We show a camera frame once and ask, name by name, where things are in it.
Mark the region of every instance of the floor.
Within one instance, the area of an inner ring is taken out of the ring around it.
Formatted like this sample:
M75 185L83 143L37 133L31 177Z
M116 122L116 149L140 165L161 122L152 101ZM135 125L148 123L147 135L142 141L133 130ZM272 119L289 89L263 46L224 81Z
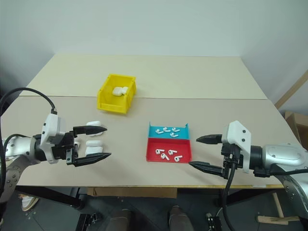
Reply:
M62 193L73 194L70 188L55 189ZM80 213L100 212L102 221L90 226L89 231L105 230L111 214L122 208L134 212L136 231L167 231L167 213L173 205L179 205L191 219L196 231L207 231L205 214L215 214L218 210L213 204L217 198L216 190L188 192L179 190L177 199L132 198L132 197L90 197L82 195L86 206L77 211L71 207L48 200L39 200L29 212L21 210L21 201L15 192L7 205L2 231L74 231ZM295 213L284 191L278 191L285 216ZM264 194L251 200L228 207L229 218L237 231L303 231L299 221L289 222L288 226L260 224L257 215L277 217L274 200L271 194ZM219 214L222 230L228 231L222 212Z

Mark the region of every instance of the person's shoe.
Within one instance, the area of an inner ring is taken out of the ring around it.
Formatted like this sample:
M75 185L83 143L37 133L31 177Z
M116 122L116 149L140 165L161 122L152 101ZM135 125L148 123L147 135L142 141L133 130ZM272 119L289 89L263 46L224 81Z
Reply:
M19 198L22 199L21 208L24 212L30 210L39 201L39 199L36 197L23 194L20 194Z

